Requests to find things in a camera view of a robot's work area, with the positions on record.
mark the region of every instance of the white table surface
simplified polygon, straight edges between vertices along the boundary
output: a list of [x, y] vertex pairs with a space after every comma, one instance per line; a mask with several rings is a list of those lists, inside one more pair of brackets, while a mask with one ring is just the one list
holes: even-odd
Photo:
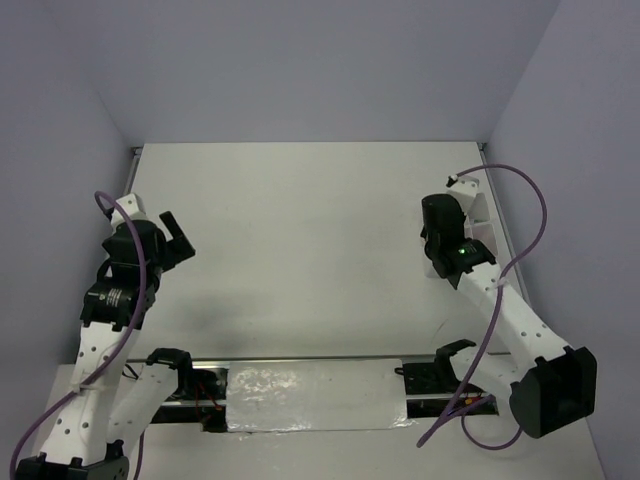
[[[72, 370], [59, 367], [49, 404], [68, 391]], [[131, 383], [123, 379], [119, 395]], [[195, 424], [151, 425], [140, 478], [604, 480], [585, 421], [539, 440], [523, 436], [503, 452], [486, 452], [469, 443], [455, 420], [417, 449], [416, 441], [432, 422], [423, 419], [394, 430], [252, 435], [202, 433]], [[479, 440], [496, 443], [514, 429], [495, 416], [471, 417], [468, 424]], [[49, 422], [38, 433], [34, 452], [51, 427]], [[130, 459], [132, 465], [136, 458]]]
[[403, 356], [480, 340], [477, 310], [425, 278], [419, 233], [421, 199], [481, 163], [471, 142], [145, 145], [133, 191], [152, 220], [173, 211], [197, 254], [163, 277], [132, 358], [160, 346], [194, 358]]

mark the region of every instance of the light purple wall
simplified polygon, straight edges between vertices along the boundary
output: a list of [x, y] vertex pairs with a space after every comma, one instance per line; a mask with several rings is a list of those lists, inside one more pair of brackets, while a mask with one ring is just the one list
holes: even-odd
[[[590, 419], [609, 480], [640, 474], [640, 2], [563, 0], [489, 141], [549, 201], [523, 273], [536, 309], [599, 361]], [[498, 193], [516, 248], [538, 228], [517, 179]]]
[[558, 0], [45, 0], [131, 143], [486, 140]]
[[49, 13], [0, 2], [0, 465], [77, 343], [108, 225], [92, 192], [122, 191], [131, 157]]

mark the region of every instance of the red wire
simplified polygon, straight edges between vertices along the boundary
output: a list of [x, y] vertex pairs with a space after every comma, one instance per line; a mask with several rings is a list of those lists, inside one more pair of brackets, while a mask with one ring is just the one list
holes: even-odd
[[202, 385], [202, 382], [200, 382], [198, 385], [200, 385], [200, 388], [202, 389], [204, 394], [209, 398], [209, 400], [211, 400], [211, 402], [213, 402], [213, 406], [216, 408], [216, 410], [221, 411], [222, 407], [220, 405], [218, 405], [218, 403], [213, 399], [213, 397], [211, 395], [209, 395], [209, 392], [207, 392], [205, 390], [204, 385]]

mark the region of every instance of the cable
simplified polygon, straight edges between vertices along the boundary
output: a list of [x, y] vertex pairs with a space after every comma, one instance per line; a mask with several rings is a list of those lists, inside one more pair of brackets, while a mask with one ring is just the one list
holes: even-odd
[[130, 380], [138, 380], [140, 378], [140, 375], [138, 375], [138, 373], [133, 369], [133, 367], [131, 365], [129, 365], [128, 363], [125, 363], [124, 368], [126, 368], [127, 370], [129, 370], [129, 372], [131, 373], [132, 376], [127, 375], [126, 373], [124, 373], [124, 371], [122, 372], [122, 376], [125, 378], [128, 378]]
[[[516, 173], [517, 175], [521, 176], [530, 186], [531, 188], [533, 188], [534, 192], [536, 193], [538, 200], [540, 201], [540, 207], [542, 209], [542, 220], [540, 222], [540, 229], [538, 230], [538, 233], [536, 235], [536, 237], [533, 239], [533, 241], [531, 242], [531, 244], [525, 248], [522, 252], [520, 252], [518, 255], [516, 255], [509, 263], [507, 263], [507, 265], [502, 269], [502, 272], [500, 273], [500, 279], [504, 278], [507, 273], [509, 273], [509, 271], [513, 268], [513, 266], [518, 263], [520, 260], [522, 260], [524, 257], [526, 257], [529, 253], [531, 253], [531, 251], [538, 245], [538, 243], [540, 243], [540, 239], [542, 238], [542, 235], [544, 234], [544, 231], [547, 228], [547, 217], [548, 217], [548, 212], [547, 212], [547, 202], [544, 199], [544, 195], [542, 194], [542, 192], [540, 191], [540, 188], [538, 188], [538, 185], [536, 185], [536, 183], [531, 179], [531, 177], [529, 177], [529, 175], [527, 175], [526, 173], [524, 173], [522, 170], [516, 168], [516, 167], [512, 167], [511, 165], [505, 165], [502, 163], [495, 163], [492, 165], [479, 165], [477, 167], [472, 167], [472, 168], [468, 168], [467, 170], [463, 170], [462, 172], [457, 174], [457, 177], [461, 177], [463, 175], [467, 175], [469, 173], [478, 171], [478, 170], [488, 170], [488, 169], [503, 169], [503, 170], [509, 170], [513, 173]], [[476, 368], [478, 367], [478, 364], [480, 363], [480, 360], [482, 358], [482, 356], [484, 355], [485, 351], [487, 350], [487, 347], [489, 345], [489, 340], [491, 340], [491, 336], [493, 335], [493, 332], [496, 328], [496, 324], [498, 323], [498, 318], [500, 317], [500, 307], [502, 306], [502, 297], [504, 295], [504, 285], [501, 283], [498, 283], [498, 288], [497, 288], [497, 297], [496, 297], [496, 304], [495, 307], [493, 309], [493, 313], [491, 314], [491, 320], [489, 321], [489, 326], [487, 328], [487, 332], [484, 335], [484, 338], [482, 339], [482, 343], [480, 344], [480, 347], [478, 348], [478, 352], [475, 356], [475, 358], [473, 359], [473, 361], [471, 362], [471, 365], [469, 366], [469, 370], [467, 370], [467, 373], [464, 375], [462, 381], [460, 382], [460, 385], [458, 386], [458, 389], [456, 390], [456, 392], [453, 394], [453, 396], [451, 397], [451, 399], [449, 400], [449, 403], [447, 404], [447, 406], [444, 408], [444, 410], [442, 411], [442, 413], [440, 414], [440, 416], [438, 417], [438, 419], [435, 421], [435, 423], [431, 426], [431, 428], [429, 430], [427, 430], [424, 435], [422, 435], [422, 437], [420, 437], [420, 439], [418, 440], [416, 446], [418, 448], [421, 448], [432, 436], [433, 434], [440, 428], [442, 427], [445, 423], [449, 422], [451, 419], [458, 417], [458, 416], [464, 416], [466, 414], [466, 412], [463, 412], [464, 409], [460, 410], [459, 412], [457, 412], [456, 414], [450, 415], [451, 409], [455, 406], [456, 402], [458, 401], [458, 399], [460, 398], [460, 395], [462, 394], [462, 392], [464, 391], [464, 389], [467, 387], [467, 385], [469, 384], [469, 380], [471, 379], [472, 375], [474, 374], [474, 372], [476, 371]], [[473, 404], [469, 405], [470, 410], [467, 411], [471, 411], [474, 410], [475, 408], [479, 407], [482, 401], [479, 402], [474, 402]], [[473, 439], [471, 437], [471, 435], [467, 432], [465, 432], [465, 434], [467, 435], [467, 437], [469, 439], [471, 439], [473, 441], [474, 444], [476, 445], [481, 445], [480, 442], [478, 442], [477, 440]], [[512, 440], [510, 440], [509, 442], [507, 442], [505, 445], [507, 446], [511, 446], [513, 445], [513, 443], [515, 443], [518, 438], [520, 438], [520, 435], [522, 434], [522, 432], [520, 430], [518, 430], [518, 432], [516, 433], [516, 435], [514, 436], [514, 438]]]
[[207, 390], [204, 388], [204, 385], [202, 384], [202, 382], [198, 383], [198, 385], [200, 385], [200, 388], [202, 389], [204, 394], [207, 396], [207, 398], [209, 400], [211, 400], [211, 403], [213, 403], [214, 408], [217, 411], [221, 411], [222, 407], [220, 405], [218, 405], [218, 402], [216, 402], [215, 398], [213, 398], [213, 395], [211, 395], [209, 392], [207, 392]]
[[133, 480], [138, 480], [140, 477], [140, 471], [142, 470], [142, 455], [144, 453], [144, 432], [140, 435], [140, 441], [138, 442], [138, 461], [136, 462], [136, 473], [133, 474]]
[[475, 438], [473, 438], [471, 436], [471, 433], [467, 429], [467, 424], [465, 423], [466, 418], [467, 418], [466, 413], [460, 415], [460, 425], [462, 426], [462, 431], [467, 436], [469, 441], [471, 441], [471, 443], [473, 443], [476, 447], [480, 447], [480, 448], [482, 448], [484, 450], [491, 450], [491, 451], [494, 451], [494, 452], [498, 451], [498, 450], [505, 450], [505, 449], [511, 447], [514, 443], [516, 443], [518, 441], [518, 439], [520, 438], [520, 435], [522, 435], [522, 432], [523, 432], [522, 427], [519, 427], [518, 431], [516, 432], [516, 434], [507, 443], [503, 443], [502, 445], [485, 445], [484, 443], [480, 443], [478, 440], [476, 440]]
[[[135, 248], [136, 248], [136, 254], [138, 256], [138, 263], [139, 263], [139, 265], [141, 267], [141, 268], [139, 268], [139, 270], [140, 270], [140, 291], [139, 291], [139, 294], [138, 294], [138, 299], [136, 301], [136, 306], [134, 308], [133, 314], [131, 315], [131, 320], [129, 321], [129, 325], [127, 326], [127, 329], [125, 330], [124, 335], [120, 339], [120, 343], [118, 343], [118, 345], [116, 346], [114, 351], [111, 353], [111, 355], [109, 355], [109, 358], [107, 358], [104, 361], [104, 363], [102, 363], [98, 368], [96, 368], [96, 370], [92, 374], [90, 374], [87, 378], [85, 378], [82, 381], [81, 386], [91, 385], [98, 378], [100, 378], [104, 374], [106, 369], [109, 367], [109, 365], [111, 365], [111, 363], [114, 361], [114, 359], [118, 356], [118, 354], [124, 348], [125, 344], [127, 343], [129, 338], [131, 337], [131, 334], [133, 333], [133, 330], [138, 326], [138, 324], [140, 323], [140, 321], [142, 319], [142, 312], [143, 312], [144, 305], [145, 305], [144, 292], [146, 290], [146, 285], [147, 285], [147, 269], [144, 268], [144, 266], [146, 265], [146, 261], [145, 261], [145, 258], [144, 258], [144, 249], [142, 248], [142, 241], [140, 240], [140, 236], [138, 235], [138, 231], [136, 230], [136, 227], [135, 227], [133, 221], [131, 220], [129, 215], [127, 215], [127, 212], [124, 210], [124, 208], [122, 208], [113, 199], [113, 197], [111, 197], [110, 195], [108, 195], [108, 194], [106, 194], [104, 192], [98, 191], [98, 192], [95, 193], [94, 197], [96, 199], [96, 203], [100, 207], [100, 210], [102, 210], [102, 212], [105, 213], [105, 215], [107, 215], [107, 210], [104, 208], [104, 205], [102, 204], [102, 200], [105, 200], [114, 209], [116, 209], [118, 211], [118, 213], [120, 215], [122, 215], [122, 218], [124, 219], [124, 222], [126, 223], [127, 227], [129, 228], [129, 231], [131, 232], [131, 237], [133, 238], [133, 243], [134, 243]], [[78, 394], [76, 392], [73, 392], [73, 391], [67, 393], [64, 397], [62, 397], [60, 400], [58, 400], [53, 406], [51, 406], [47, 411], [45, 411], [42, 415], [40, 415], [40, 417], [38, 417], [33, 422], [33, 424], [27, 429], [27, 431], [22, 435], [20, 440], [18, 440], [18, 443], [16, 444], [16, 447], [13, 450], [13, 453], [11, 454], [11, 461], [9, 463], [9, 478], [11, 480], [15, 480], [16, 479], [16, 467], [18, 465], [18, 457], [20, 456], [20, 452], [22, 451], [22, 448], [24, 447], [25, 443], [27, 443], [27, 441], [29, 440], [29, 437], [31, 437], [31, 435], [33, 435], [33, 433], [38, 428], [40, 428], [40, 426], [51, 415], [53, 415], [57, 410], [59, 410], [62, 406], [67, 404], [69, 401], [71, 401], [77, 395]]]

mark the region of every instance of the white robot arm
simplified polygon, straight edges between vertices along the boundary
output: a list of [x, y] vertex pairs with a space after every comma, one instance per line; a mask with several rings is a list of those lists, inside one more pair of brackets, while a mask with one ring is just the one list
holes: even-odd
[[[109, 258], [100, 267], [96, 283], [84, 298], [80, 348], [72, 375], [75, 395], [64, 405], [53, 430], [37, 457], [23, 459], [15, 478], [27, 479], [125, 479], [128, 457], [138, 438], [151, 423], [162, 402], [181, 391], [193, 373], [191, 357], [175, 349], [157, 349], [147, 359], [140, 377], [114, 409], [116, 391], [128, 355], [139, 336], [143, 318], [122, 344], [134, 305], [144, 296], [142, 317], [155, 301], [162, 273], [195, 255], [170, 212], [160, 215], [172, 235], [149, 221], [139, 197], [117, 200], [133, 221], [144, 251], [146, 285], [140, 285], [140, 263], [131, 231], [123, 216], [113, 210], [113, 235], [103, 246]], [[86, 379], [110, 361], [95, 381]]]
[[[451, 178], [445, 194], [422, 200], [425, 254], [441, 278], [468, 298], [489, 323], [502, 289], [495, 334], [512, 362], [484, 354], [471, 383], [508, 404], [523, 431], [539, 438], [593, 413], [596, 360], [585, 347], [574, 350], [544, 323], [501, 278], [494, 255], [465, 236], [465, 221], [477, 195], [477, 180]], [[436, 362], [452, 382], [465, 377], [478, 353], [462, 340], [440, 349]]]

